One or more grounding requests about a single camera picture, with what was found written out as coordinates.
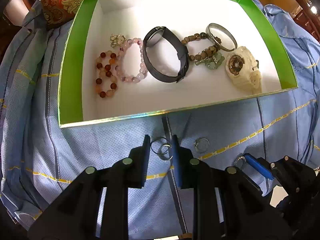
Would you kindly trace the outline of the silver metal bangle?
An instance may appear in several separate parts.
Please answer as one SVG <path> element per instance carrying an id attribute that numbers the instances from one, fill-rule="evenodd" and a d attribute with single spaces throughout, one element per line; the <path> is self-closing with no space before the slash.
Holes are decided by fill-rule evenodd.
<path id="1" fill-rule="evenodd" d="M 234 36 L 225 27 L 217 23 L 208 24 L 206 34 L 209 40 L 223 51 L 231 52 L 238 47 Z"/>

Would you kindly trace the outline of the light blue plaid cloth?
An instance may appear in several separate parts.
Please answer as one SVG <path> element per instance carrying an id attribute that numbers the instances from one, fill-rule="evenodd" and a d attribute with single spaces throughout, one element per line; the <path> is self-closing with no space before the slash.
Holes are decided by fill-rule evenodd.
<path id="1" fill-rule="evenodd" d="M 57 89 L 70 23 L 47 30 L 35 2 L 1 62 L 1 201 L 24 228 L 86 167 L 102 169 L 139 146 L 144 135 L 175 134 L 193 148 L 209 140 L 204 161 L 224 169 L 240 155 L 288 155 L 319 167 L 319 43 L 275 5 L 260 10 L 281 38 L 298 88 L 257 99 L 166 116 L 60 128 Z"/>

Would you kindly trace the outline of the white chunky wristwatch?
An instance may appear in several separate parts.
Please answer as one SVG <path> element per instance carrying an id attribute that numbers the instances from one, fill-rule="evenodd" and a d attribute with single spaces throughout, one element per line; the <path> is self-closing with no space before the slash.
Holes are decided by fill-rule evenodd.
<path id="1" fill-rule="evenodd" d="M 245 46 L 240 46 L 228 54 L 225 70 L 233 85 L 238 89 L 249 91 L 252 94 L 262 92 L 259 61 Z"/>

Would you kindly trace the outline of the green stone brooch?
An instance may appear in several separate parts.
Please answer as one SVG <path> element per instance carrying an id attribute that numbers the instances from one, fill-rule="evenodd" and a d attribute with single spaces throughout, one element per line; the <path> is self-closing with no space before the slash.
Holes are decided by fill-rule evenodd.
<path id="1" fill-rule="evenodd" d="M 225 57 L 220 52 L 217 52 L 214 53 L 212 56 L 206 57 L 205 59 L 195 61 L 195 65 L 198 66 L 200 64 L 204 64 L 210 70 L 214 70 L 221 66 L 224 60 Z"/>

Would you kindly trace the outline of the black wristwatch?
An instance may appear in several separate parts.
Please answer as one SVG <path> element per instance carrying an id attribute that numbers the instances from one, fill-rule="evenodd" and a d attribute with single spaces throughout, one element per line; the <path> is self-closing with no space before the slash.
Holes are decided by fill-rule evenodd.
<path id="1" fill-rule="evenodd" d="M 189 70 L 188 49 L 167 27 L 156 26 L 146 34 L 142 58 L 149 85 L 179 83 Z"/>

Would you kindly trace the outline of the small gold charm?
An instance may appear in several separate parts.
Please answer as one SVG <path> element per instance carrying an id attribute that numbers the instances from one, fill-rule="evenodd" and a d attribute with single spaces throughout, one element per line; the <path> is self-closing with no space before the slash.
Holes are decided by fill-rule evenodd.
<path id="1" fill-rule="evenodd" d="M 121 34 L 114 35 L 114 34 L 112 34 L 110 36 L 110 46 L 112 48 L 121 46 L 125 41 L 126 41 L 126 38 L 125 38 L 124 35 L 121 35 Z"/>

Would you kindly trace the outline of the green cardboard box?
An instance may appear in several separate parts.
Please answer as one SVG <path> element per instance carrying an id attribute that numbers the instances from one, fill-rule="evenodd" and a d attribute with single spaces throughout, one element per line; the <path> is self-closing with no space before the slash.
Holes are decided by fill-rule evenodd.
<path id="1" fill-rule="evenodd" d="M 167 84 L 148 76 L 126 83 L 112 103 L 94 94 L 95 59 L 112 32 L 143 36 L 156 24 L 181 34 L 208 21 L 224 24 L 255 58 L 263 95 L 298 87 L 289 56 L 268 19 L 252 0 L 83 0 L 69 30 L 59 78 L 62 128 L 161 115 L 251 98 L 233 87 L 223 70 Z"/>

